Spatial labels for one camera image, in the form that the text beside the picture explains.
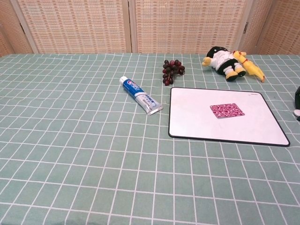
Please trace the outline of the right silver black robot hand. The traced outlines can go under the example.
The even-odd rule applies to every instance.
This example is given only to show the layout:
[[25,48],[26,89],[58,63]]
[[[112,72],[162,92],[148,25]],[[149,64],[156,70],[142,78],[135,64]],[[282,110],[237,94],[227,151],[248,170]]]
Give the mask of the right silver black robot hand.
[[295,110],[293,111],[297,121],[300,121],[300,87],[295,92]]

